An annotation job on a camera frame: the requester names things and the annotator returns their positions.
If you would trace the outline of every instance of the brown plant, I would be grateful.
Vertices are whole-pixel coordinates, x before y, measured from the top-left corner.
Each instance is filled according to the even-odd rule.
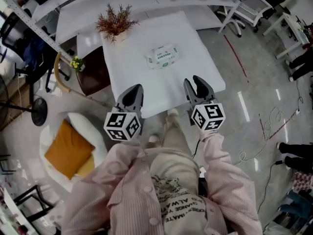
[[[116,36],[125,30],[131,28],[135,24],[139,24],[138,20],[130,20],[129,16],[131,13],[131,6],[128,5],[125,9],[122,5],[119,6],[119,11],[115,14],[115,11],[108,3],[107,17],[102,14],[98,16],[98,22],[96,22],[98,32],[104,32],[106,34],[105,38],[111,40],[111,42],[116,41]]]

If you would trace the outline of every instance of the fan stand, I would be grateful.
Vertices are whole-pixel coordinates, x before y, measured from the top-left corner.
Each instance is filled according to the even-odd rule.
[[[0,106],[8,107],[12,109],[22,110],[31,113],[31,119],[33,120],[34,125],[42,126],[47,119],[48,106],[46,101],[43,98],[37,98],[32,106],[32,109],[23,108],[20,106],[11,105],[8,103],[1,103]]]

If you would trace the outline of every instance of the jacket sleeve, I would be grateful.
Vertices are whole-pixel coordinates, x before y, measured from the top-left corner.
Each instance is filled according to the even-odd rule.
[[[239,235],[261,235],[256,211],[254,183],[231,164],[228,152],[222,151],[223,136],[201,133],[204,142],[205,179],[208,197],[217,203],[224,218]]]
[[[108,223],[108,201],[139,151],[139,143],[116,144],[100,166],[75,183],[67,199],[62,235],[91,235]]]

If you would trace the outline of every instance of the pink striped shirt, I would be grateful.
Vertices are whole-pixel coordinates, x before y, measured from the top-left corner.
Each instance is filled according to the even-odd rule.
[[[238,235],[261,235],[254,183],[230,155],[223,136],[201,133],[206,163],[208,235],[226,235],[225,220]],[[105,162],[77,182],[67,201],[62,234],[89,235],[110,223],[112,234],[162,235],[160,205],[139,142],[116,144]]]

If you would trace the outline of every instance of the concrete floor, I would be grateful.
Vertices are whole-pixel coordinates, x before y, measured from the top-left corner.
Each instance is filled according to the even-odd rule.
[[[290,83],[288,81],[290,71],[285,65],[284,59],[276,60],[275,58],[275,53],[282,49],[280,39],[273,32],[266,37],[262,36],[262,32],[268,26],[269,22],[264,21],[256,34],[251,27],[247,26],[243,30],[242,38],[238,38],[229,26],[221,34],[213,29],[198,32],[226,83],[226,90],[216,93],[216,97],[223,104],[226,114],[226,121],[220,129],[220,133],[225,136],[224,150],[231,154],[233,163],[237,164],[240,162],[239,154],[242,151],[246,153],[245,160],[247,160],[253,158],[265,146],[255,159],[238,165],[255,182],[257,208],[259,208],[264,197],[269,168],[280,158],[280,153],[275,148],[276,143],[283,141],[309,144],[313,141],[309,75],[298,80],[298,88],[304,100],[304,103],[299,105],[300,114],[293,116],[284,128],[268,141],[265,141],[266,137],[273,135],[284,122],[288,121],[298,107],[296,82]],[[236,51],[246,76],[224,35]],[[75,74],[72,74],[69,82],[71,87],[79,90]],[[46,124],[53,121],[53,117],[58,112],[75,111],[87,116],[95,116],[101,127],[106,112],[109,111],[109,108],[75,95],[52,95],[41,90],[37,94],[42,96],[48,104],[49,112]],[[110,87],[96,93],[94,98],[106,101],[109,105],[114,103]],[[194,151],[199,133],[195,127],[189,126],[187,109],[188,105],[178,107],[188,145]],[[159,133],[162,136],[164,119],[165,113],[146,119],[143,135],[140,138],[143,143],[147,142],[147,138],[152,133]],[[263,135],[260,120],[263,125],[266,121],[268,122],[264,130],[267,134],[266,137]],[[30,114],[24,113],[22,117],[13,121],[1,135],[4,138],[7,151],[12,154],[12,163],[18,167],[14,176],[9,178],[15,182],[12,191],[21,193],[33,184],[41,184],[45,185],[46,188],[44,196],[52,202],[58,201],[59,204],[53,212],[35,222],[43,234],[54,234],[52,223],[62,221],[64,202],[68,197],[68,192],[47,176],[39,158],[39,136],[44,126],[34,126]],[[203,151],[200,144],[195,156],[199,165],[202,163],[202,156]],[[277,214],[277,208],[292,186],[291,175],[292,171],[286,170],[284,165],[273,167],[266,199],[259,212],[263,226],[266,226]],[[35,203],[29,203],[27,207],[31,211],[37,208]]]

